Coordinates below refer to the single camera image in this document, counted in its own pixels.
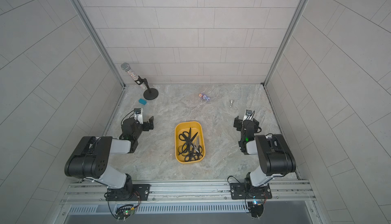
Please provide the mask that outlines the yellow plastic storage box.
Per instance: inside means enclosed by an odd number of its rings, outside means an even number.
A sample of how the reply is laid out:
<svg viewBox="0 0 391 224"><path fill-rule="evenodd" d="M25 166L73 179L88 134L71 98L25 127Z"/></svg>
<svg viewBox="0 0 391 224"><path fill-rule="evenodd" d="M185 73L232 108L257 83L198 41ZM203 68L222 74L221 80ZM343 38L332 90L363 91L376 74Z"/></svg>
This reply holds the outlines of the yellow plastic storage box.
<svg viewBox="0 0 391 224"><path fill-rule="evenodd" d="M201 162L205 158L204 135L199 122L183 122L176 126L175 156L181 164Z"/></svg>

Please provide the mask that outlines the all black scissors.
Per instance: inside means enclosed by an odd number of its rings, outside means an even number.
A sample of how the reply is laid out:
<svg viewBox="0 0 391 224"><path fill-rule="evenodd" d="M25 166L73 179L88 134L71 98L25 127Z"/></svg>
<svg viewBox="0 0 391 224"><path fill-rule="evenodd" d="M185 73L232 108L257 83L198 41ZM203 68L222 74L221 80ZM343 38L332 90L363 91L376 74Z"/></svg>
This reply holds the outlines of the all black scissors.
<svg viewBox="0 0 391 224"><path fill-rule="evenodd" d="M198 133L196 133L194 136L191 135L191 128L189 131L184 131L181 134L179 134L178 138L180 141L183 141L184 144L181 146L180 153L186 153L190 151L191 149L198 152L198 148L194 145L193 140L198 136Z"/></svg>

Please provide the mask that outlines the silver blade black scissors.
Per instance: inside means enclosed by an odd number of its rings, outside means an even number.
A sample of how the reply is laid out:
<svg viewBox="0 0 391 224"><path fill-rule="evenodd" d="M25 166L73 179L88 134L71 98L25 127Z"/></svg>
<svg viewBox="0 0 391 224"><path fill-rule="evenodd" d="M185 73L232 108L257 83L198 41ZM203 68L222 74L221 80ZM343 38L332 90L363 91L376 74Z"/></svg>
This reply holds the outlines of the silver blade black scissors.
<svg viewBox="0 0 391 224"><path fill-rule="evenodd" d="M195 137L195 144L193 142L185 142L182 146L181 154L184 156L185 162L197 161L203 158L203 148L200 145L200 137Z"/></svg>

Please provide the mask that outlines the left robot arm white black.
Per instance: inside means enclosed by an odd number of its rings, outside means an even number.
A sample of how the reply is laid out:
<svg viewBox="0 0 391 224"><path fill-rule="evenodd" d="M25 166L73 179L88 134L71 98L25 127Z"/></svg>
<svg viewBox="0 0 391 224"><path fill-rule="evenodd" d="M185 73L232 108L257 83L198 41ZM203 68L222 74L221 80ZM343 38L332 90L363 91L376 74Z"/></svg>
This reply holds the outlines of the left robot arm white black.
<svg viewBox="0 0 391 224"><path fill-rule="evenodd" d="M154 129L154 117L143 123L136 117L128 118L121 127L122 134L118 139L111 136L82 137L67 160L64 173L68 177L90 179L106 186L104 197L108 202L146 201L151 185L134 185L129 174L109 165L109 156L134 153L141 133Z"/></svg>

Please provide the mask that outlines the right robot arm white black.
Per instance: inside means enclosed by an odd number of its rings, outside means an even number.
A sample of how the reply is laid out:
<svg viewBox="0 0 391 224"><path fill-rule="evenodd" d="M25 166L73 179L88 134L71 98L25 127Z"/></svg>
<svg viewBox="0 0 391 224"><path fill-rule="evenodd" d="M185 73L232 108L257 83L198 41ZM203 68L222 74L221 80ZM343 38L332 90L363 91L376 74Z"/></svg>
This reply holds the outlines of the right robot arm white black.
<svg viewBox="0 0 391 224"><path fill-rule="evenodd" d="M231 183L231 198L234 200L268 200L272 198L269 182L296 171L296 161L281 134L263 135L255 119L234 119L234 128L240 131L238 142L245 155L256 155L259 165L249 172L244 182Z"/></svg>

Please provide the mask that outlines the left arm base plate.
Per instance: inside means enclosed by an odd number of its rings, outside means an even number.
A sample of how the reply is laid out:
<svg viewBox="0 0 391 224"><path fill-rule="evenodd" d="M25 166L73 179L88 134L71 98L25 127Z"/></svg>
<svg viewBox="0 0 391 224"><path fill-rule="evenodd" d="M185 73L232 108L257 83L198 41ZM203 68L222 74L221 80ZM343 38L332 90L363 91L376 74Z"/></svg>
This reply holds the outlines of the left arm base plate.
<svg viewBox="0 0 391 224"><path fill-rule="evenodd" d="M146 201L150 193L150 184L133 184L132 190L125 185L121 189L108 189L104 194L106 201Z"/></svg>

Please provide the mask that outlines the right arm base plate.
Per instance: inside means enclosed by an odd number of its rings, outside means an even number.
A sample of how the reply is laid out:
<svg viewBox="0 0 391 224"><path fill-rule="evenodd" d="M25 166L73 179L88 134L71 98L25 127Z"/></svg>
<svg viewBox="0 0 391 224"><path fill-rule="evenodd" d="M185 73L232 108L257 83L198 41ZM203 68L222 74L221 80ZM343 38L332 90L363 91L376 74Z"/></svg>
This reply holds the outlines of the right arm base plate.
<svg viewBox="0 0 391 224"><path fill-rule="evenodd" d="M272 193L268 186L263 187L246 187L244 183L233 182L230 183L230 194L233 200L244 199L272 199Z"/></svg>

